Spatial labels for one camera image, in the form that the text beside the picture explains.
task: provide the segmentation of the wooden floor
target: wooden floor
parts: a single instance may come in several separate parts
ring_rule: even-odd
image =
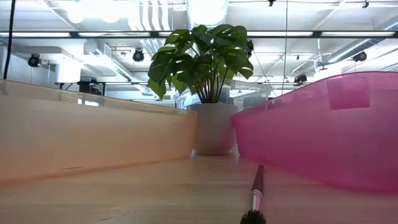
[[[0,223],[239,223],[257,164],[234,156],[0,187]],[[398,196],[338,190],[266,167],[270,224],[398,223]]]

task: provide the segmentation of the monstera plant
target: monstera plant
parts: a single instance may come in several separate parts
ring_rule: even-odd
[[[187,88],[197,93],[202,103],[217,103],[226,79],[238,73],[245,78],[253,74],[247,42],[243,26],[175,30],[152,58],[148,86],[160,99],[166,85],[174,85],[179,93]]]

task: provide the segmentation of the translucent tan container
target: translucent tan container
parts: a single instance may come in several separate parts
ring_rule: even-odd
[[[190,111],[0,80],[0,184],[187,158],[196,125]]]

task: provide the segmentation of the pink translucent container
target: pink translucent container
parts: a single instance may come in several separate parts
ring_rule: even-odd
[[[243,157],[351,190],[398,192],[398,73],[326,78],[233,117]]]

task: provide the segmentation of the white plant pot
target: white plant pot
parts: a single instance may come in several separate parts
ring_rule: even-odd
[[[232,128],[232,115],[238,112],[235,105],[205,103],[187,106],[198,113],[198,127],[195,140],[195,153],[227,154],[236,144]]]

